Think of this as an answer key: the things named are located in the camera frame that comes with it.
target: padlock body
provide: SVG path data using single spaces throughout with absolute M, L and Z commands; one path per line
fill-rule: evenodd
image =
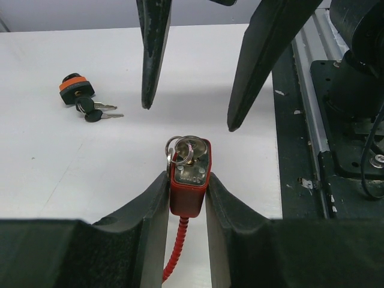
M 79 95 L 87 95 L 89 97 L 95 94 L 91 83 L 83 76 L 76 76 L 65 80 L 60 84 L 59 90 L 60 96 L 66 105 L 75 104 L 77 92 L 80 93 Z
M 197 162 L 192 166 L 185 165 L 183 169 L 174 164 L 171 166 L 170 210 L 174 215 L 195 218 L 200 214 L 212 166 L 211 144 L 203 140 L 207 152 Z

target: red padlock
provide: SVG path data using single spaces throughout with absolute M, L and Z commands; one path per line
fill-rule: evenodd
M 206 139 L 197 139 L 206 145 L 204 153 L 194 157 L 191 163 L 172 164 L 170 168 L 170 211 L 182 218 L 195 218 L 200 214 L 211 174 L 211 144 Z

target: white wall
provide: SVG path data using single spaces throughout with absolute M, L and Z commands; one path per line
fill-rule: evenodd
M 171 25 L 249 23 L 260 0 L 231 7 L 209 0 L 173 0 Z M 0 0 L 10 31 L 138 27 L 136 0 Z

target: black mounting plate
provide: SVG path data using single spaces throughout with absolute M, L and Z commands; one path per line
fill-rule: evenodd
M 331 150 L 318 155 L 329 213 L 334 218 L 382 218 L 384 201 L 367 200 L 360 181 L 361 154 L 372 126 L 371 120 L 342 118 L 328 104 L 328 92 L 337 69 L 334 61 L 314 61 L 311 65 L 312 81 Z M 381 143 L 384 142 L 383 132 L 381 125 L 375 138 L 378 147 L 384 144 Z M 384 171 L 367 165 L 366 173 L 372 193 L 382 193 Z

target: black key head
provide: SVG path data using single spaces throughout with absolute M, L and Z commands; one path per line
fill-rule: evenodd
M 95 103 L 89 96 L 80 96 L 76 98 L 76 110 L 88 114 L 95 110 Z
M 101 119 L 102 115 L 103 115 L 103 111 L 95 109 L 95 110 L 91 111 L 90 113 L 88 113 L 87 115 L 85 115 L 84 119 L 86 122 L 94 123 L 94 122 L 99 121 Z

